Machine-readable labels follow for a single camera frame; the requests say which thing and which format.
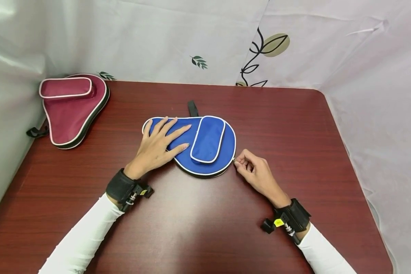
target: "right hand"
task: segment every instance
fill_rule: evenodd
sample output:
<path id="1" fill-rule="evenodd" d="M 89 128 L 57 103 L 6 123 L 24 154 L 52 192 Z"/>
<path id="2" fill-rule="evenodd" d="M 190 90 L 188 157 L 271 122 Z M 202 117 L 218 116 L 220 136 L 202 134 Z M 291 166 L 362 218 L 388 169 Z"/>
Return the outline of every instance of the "right hand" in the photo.
<path id="1" fill-rule="evenodd" d="M 249 184 L 272 202 L 275 208 L 291 204 L 289 196 L 279 187 L 269 169 L 268 162 L 244 149 L 234 165 Z"/>

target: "blue paddle case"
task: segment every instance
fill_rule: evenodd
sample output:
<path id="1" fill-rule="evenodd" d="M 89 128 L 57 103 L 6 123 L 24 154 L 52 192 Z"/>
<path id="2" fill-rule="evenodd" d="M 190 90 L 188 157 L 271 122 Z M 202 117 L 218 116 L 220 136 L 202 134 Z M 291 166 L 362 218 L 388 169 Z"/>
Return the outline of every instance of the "blue paddle case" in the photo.
<path id="1" fill-rule="evenodd" d="M 150 134 L 163 117 L 151 119 L 153 124 Z M 143 124 L 142 132 L 149 120 Z M 222 118 L 209 115 L 178 118 L 167 135 L 188 124 L 192 127 L 167 147 L 167 150 L 172 150 L 183 143 L 190 144 L 188 149 L 175 157 L 176 163 L 183 171 L 199 178 L 211 178 L 224 173 L 236 152 L 236 135 L 231 125 Z"/>

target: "brown table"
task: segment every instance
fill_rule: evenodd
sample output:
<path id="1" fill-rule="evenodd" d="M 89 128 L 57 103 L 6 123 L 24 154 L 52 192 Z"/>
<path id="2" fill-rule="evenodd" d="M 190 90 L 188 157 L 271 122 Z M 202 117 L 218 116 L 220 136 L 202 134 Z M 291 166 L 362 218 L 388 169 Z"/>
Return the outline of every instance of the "brown table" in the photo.
<path id="1" fill-rule="evenodd" d="M 392 266 L 324 96 L 315 90 L 109 82 L 111 98 L 84 143 L 30 148 L 0 204 L 0 274 L 36 273 L 62 237 L 135 155 L 153 116 L 224 118 L 237 153 L 266 158 L 281 187 L 355 270 Z M 173 163 L 150 174 L 155 193 L 108 233 L 86 273 L 311 273 L 282 231 L 260 229 L 271 206 L 229 168 L 197 179 Z"/>

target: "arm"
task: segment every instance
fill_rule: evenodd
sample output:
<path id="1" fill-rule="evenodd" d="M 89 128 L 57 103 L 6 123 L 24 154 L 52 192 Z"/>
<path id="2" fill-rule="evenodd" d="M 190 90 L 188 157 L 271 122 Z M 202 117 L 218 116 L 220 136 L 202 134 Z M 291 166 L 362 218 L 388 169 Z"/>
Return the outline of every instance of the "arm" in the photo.
<path id="1" fill-rule="evenodd" d="M 286 207 L 291 204 L 289 196 L 277 184 L 268 162 L 255 156 L 248 150 L 235 159 L 234 164 L 249 184 L 259 193 L 266 196 L 275 208 Z M 328 240 L 309 223 L 305 231 L 297 233 L 301 241 L 301 249 L 306 260 L 316 274 L 356 274 L 353 268 Z"/>
<path id="2" fill-rule="evenodd" d="M 146 124 L 139 151 L 133 161 L 126 165 L 125 176 L 139 179 L 146 172 L 161 167 L 189 147 L 189 144 L 182 144 L 166 151 L 170 142 L 190 129 L 190 125 L 187 125 L 166 136 L 168 130 L 177 122 L 177 119 L 173 119 L 166 124 L 167 120 L 166 117 L 156 124 L 151 135 L 149 132 L 152 120 Z M 102 195 L 56 246 L 38 274 L 84 273 L 108 230 L 116 219 L 124 214 L 119 210 L 121 206 L 106 193 Z"/>

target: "table tennis paddle case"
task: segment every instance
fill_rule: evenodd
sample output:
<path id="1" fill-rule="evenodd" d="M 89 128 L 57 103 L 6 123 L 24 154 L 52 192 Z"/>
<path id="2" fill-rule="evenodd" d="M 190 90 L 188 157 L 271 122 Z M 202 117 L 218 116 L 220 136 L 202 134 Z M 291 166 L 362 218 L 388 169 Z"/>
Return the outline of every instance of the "table tennis paddle case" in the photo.
<path id="1" fill-rule="evenodd" d="M 105 81 L 96 75 L 75 74 L 43 80 L 39 86 L 48 125 L 28 130 L 28 136 L 50 135 L 59 149 L 77 147 L 110 97 Z"/>
<path id="2" fill-rule="evenodd" d="M 190 101 L 189 111 L 191 117 L 178 118 L 176 124 L 168 131 L 167 135 L 175 130 L 191 124 L 191 128 L 183 133 L 179 138 L 172 141 L 167 150 L 189 143 L 188 149 L 175 157 L 179 167 L 195 177 L 212 178 L 221 175 L 226 171 L 234 159 L 236 153 L 236 135 L 231 125 L 224 119 L 217 116 L 199 116 L 198 110 Z M 150 134 L 154 126 L 164 119 L 164 117 L 153 117 Z M 142 133 L 148 119 L 142 127 Z"/>

